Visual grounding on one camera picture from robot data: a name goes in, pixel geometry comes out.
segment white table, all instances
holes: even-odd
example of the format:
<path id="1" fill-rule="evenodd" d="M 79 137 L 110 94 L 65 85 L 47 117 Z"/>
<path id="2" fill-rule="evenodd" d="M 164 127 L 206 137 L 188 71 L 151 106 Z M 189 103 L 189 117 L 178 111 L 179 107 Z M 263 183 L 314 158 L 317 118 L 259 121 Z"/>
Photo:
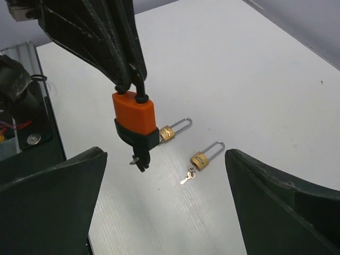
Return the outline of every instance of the white table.
<path id="1" fill-rule="evenodd" d="M 216 140 L 340 189 L 335 68 L 241 0 L 181 0 L 136 22 L 158 126 L 193 119 L 143 174 L 115 131 L 114 85 L 54 44 L 38 48 L 67 156 L 108 152 L 95 255 L 246 254 L 223 155 L 180 185 L 189 158 Z"/>

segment padlock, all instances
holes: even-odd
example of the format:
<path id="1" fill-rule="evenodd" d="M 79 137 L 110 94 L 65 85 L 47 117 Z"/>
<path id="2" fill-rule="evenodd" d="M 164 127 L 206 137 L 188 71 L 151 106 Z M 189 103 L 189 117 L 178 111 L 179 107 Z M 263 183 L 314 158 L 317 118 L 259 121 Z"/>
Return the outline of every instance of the padlock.
<path id="1" fill-rule="evenodd" d="M 131 165 L 137 165 L 144 172 L 149 167 L 149 150 L 159 144 L 159 130 L 153 102 L 136 101 L 136 93 L 114 93 L 112 95 L 116 113 L 115 125 L 119 137 L 133 147 L 134 155 Z"/>
<path id="2" fill-rule="evenodd" d="M 177 131 L 173 131 L 173 128 L 178 126 L 179 124 L 188 121 L 189 123 L 182 127 L 181 129 Z M 165 126 L 164 128 L 159 130 L 159 145 L 162 145 L 163 143 L 173 139 L 177 134 L 182 133 L 183 131 L 187 130 L 192 125 L 192 120 L 190 118 L 184 118 L 177 123 L 171 125 L 171 126 Z"/>
<path id="3" fill-rule="evenodd" d="M 222 148 L 218 152 L 213 154 L 210 158 L 208 158 L 205 155 L 205 153 L 216 145 L 222 145 Z M 203 150 L 202 152 L 199 151 L 198 153 L 196 153 L 194 156 L 190 158 L 190 162 L 192 165 L 189 166 L 189 172 L 194 173 L 196 169 L 198 169 L 198 171 L 201 171 L 203 168 L 209 165 L 209 162 L 212 161 L 214 158 L 216 158 L 216 156 L 219 155 L 224 149 L 225 149 L 224 143 L 221 141 L 217 141 L 217 142 L 214 142 L 212 145 L 210 145 L 205 150 Z"/>

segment key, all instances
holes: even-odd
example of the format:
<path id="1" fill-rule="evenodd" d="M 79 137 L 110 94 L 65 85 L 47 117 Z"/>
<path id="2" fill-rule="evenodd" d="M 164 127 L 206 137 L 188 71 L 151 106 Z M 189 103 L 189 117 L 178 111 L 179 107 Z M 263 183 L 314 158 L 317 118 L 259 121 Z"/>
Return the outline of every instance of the key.
<path id="1" fill-rule="evenodd" d="M 188 174 L 186 175 L 186 178 L 181 181 L 181 184 L 184 184 L 189 179 L 194 179 L 195 176 L 196 176 L 195 173 L 188 172 Z"/>

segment wall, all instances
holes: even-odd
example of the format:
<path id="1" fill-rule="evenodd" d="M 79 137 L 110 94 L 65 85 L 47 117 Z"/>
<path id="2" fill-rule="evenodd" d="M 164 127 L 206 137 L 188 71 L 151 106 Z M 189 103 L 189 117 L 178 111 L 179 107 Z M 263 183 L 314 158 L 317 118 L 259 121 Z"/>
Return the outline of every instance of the wall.
<path id="1" fill-rule="evenodd" d="M 135 13 L 159 7 L 176 0 L 134 0 Z M 16 22 L 8 12 L 5 0 L 0 0 L 0 49 L 32 40 L 36 46 L 50 42 L 36 20 Z"/>
<path id="2" fill-rule="evenodd" d="M 340 69 L 339 0 L 244 0 Z"/>

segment padlock shackle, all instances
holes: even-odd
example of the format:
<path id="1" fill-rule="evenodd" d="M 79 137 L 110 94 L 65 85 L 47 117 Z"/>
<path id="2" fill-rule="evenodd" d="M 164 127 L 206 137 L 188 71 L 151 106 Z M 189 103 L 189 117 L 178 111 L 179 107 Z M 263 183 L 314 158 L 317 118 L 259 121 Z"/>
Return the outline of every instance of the padlock shackle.
<path id="1" fill-rule="evenodd" d="M 170 128 L 173 129 L 174 127 L 178 126 L 179 124 L 181 124 L 181 123 L 183 123 L 183 122 L 185 122 L 185 121 L 187 121 L 188 124 L 185 125 L 184 127 L 180 128 L 179 130 L 175 131 L 175 134 L 180 134 L 180 133 L 182 133 L 183 131 L 187 130 L 189 127 L 191 127 L 191 125 L 192 125 L 192 119 L 190 119 L 190 118 L 184 118 L 184 119 L 182 119 L 182 120 L 176 122 L 175 124 L 171 125 Z"/>
<path id="2" fill-rule="evenodd" d="M 208 158 L 209 161 L 212 161 L 214 158 L 217 157 L 218 154 L 220 154 L 225 149 L 225 144 L 223 142 L 221 142 L 221 141 L 216 141 L 212 145 L 210 145 L 209 147 L 207 147 L 206 149 L 204 149 L 202 151 L 202 153 L 204 154 L 204 153 L 206 153 L 208 150 L 210 150 L 212 147 L 214 147 L 216 145 L 222 145 L 222 148 L 218 152 L 213 154 L 210 158 Z"/>

